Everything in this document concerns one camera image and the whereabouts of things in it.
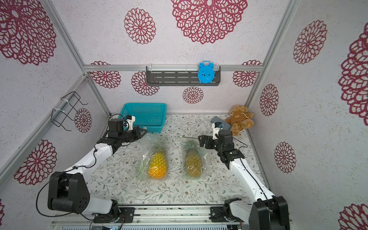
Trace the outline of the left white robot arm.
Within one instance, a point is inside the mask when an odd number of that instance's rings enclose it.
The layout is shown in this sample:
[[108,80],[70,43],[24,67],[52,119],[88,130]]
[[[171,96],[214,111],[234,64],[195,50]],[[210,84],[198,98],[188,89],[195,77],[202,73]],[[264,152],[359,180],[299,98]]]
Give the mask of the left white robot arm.
[[107,122],[107,131],[92,150],[70,168],[55,172],[47,182],[49,210],[61,211],[63,216],[85,213],[94,215],[95,223],[115,222],[122,217],[116,200],[92,196],[86,185],[93,172],[122,146],[128,146],[148,130],[134,125],[135,117],[114,118]]

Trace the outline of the yellow pineapple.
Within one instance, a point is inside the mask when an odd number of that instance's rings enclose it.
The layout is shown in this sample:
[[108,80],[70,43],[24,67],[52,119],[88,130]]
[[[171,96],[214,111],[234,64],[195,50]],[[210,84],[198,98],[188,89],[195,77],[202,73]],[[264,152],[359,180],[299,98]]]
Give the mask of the yellow pineapple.
[[167,149],[163,141],[156,142],[149,150],[148,177],[161,180],[167,175]]

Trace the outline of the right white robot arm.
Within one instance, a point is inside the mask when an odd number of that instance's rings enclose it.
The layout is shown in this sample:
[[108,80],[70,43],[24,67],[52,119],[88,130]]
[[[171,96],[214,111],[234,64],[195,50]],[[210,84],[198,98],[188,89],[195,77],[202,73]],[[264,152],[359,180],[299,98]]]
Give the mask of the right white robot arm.
[[243,153],[235,147],[230,130],[214,130],[212,136],[198,137],[200,147],[215,150],[222,163],[238,178],[250,202],[232,198],[224,202],[221,211],[213,212],[211,220],[229,222],[240,220],[249,230],[288,230],[288,204],[276,197],[255,175]]

